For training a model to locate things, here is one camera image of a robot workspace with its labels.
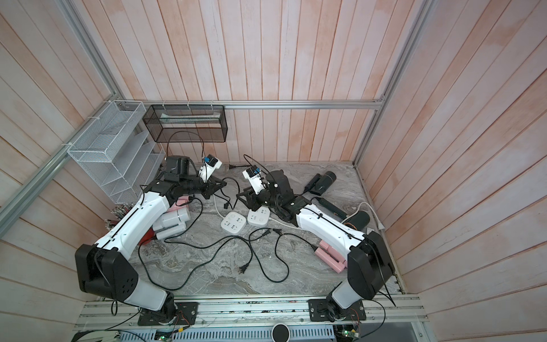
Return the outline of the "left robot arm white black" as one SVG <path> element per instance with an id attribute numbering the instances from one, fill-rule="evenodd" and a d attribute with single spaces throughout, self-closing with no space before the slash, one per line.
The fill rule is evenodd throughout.
<path id="1" fill-rule="evenodd" d="M 171 321 L 176 314 L 174 295 L 139 278 L 129 259 L 153 223 L 179 198 L 200 194 L 206 200 L 226 183 L 213 174 L 222 162 L 212 155 L 203 158 L 192 175 L 187 157 L 170 156 L 165 169 L 142 191 L 140 199 L 124 218 L 92 245 L 75 252 L 78 284 L 82 292 L 136 306 Z"/>

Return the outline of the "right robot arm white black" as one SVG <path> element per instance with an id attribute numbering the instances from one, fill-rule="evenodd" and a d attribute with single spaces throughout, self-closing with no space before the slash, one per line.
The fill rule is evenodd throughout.
<path id="1" fill-rule="evenodd" d="M 380 234 L 353 229 L 324 214 L 312 201 L 293 192 L 282 170 L 263 177 L 254 165 L 242 175 L 250 186 L 237 196 L 248 209 L 269 208 L 284 222 L 316 235 L 346 260 L 347 279 L 326 297 L 326 308 L 332 314 L 341 314 L 363 299 L 374 299 L 393 276 L 395 268 Z"/>

